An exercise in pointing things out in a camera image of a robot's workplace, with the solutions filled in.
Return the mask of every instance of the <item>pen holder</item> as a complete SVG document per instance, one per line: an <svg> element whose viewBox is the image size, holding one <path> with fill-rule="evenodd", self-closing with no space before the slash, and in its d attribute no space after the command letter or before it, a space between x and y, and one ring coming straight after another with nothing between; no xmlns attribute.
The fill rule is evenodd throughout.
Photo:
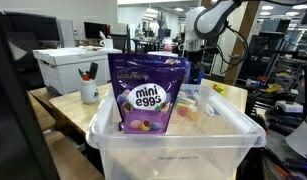
<svg viewBox="0 0 307 180"><path fill-rule="evenodd" d="M94 80L82 80L81 99L85 104L93 104L99 99L99 92Z"/></svg>

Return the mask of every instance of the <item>cardboard box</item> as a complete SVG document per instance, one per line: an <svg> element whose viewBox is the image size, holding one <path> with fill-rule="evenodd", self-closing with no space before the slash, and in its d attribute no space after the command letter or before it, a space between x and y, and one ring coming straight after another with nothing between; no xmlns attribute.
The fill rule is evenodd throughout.
<svg viewBox="0 0 307 180"><path fill-rule="evenodd" d="M98 64L96 85L103 85L110 80L108 53L121 53L121 50L100 49L91 51L82 48L62 48L34 50L38 60L44 84L51 95L58 96L79 91L81 77L78 69L89 71L92 62Z"/></svg>

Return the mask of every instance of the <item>purple candy bag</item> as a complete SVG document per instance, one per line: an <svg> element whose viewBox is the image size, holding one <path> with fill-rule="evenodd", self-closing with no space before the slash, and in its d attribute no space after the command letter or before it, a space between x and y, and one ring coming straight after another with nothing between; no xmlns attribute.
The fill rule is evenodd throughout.
<svg viewBox="0 0 307 180"><path fill-rule="evenodd" d="M114 96L126 134L165 133L187 61L142 54L109 54Z"/></svg>

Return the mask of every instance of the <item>plastic storage bin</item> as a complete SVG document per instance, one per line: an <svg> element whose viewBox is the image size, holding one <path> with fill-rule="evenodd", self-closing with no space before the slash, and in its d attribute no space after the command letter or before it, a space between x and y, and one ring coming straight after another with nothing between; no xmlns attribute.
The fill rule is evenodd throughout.
<svg viewBox="0 0 307 180"><path fill-rule="evenodd" d="M89 125L86 140L100 150L107 180L218 180L231 177L251 147L265 145L264 130L213 89L182 85L199 92L193 121L173 109L165 134L118 131L120 115L109 90Z"/></svg>

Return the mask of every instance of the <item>candy wrapper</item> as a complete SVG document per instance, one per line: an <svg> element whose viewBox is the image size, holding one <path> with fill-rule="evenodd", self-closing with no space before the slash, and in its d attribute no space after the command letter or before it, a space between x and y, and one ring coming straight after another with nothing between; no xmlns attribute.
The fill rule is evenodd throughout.
<svg viewBox="0 0 307 180"><path fill-rule="evenodd" d="M109 54L114 96L126 134L166 132L187 61L140 54Z"/></svg>

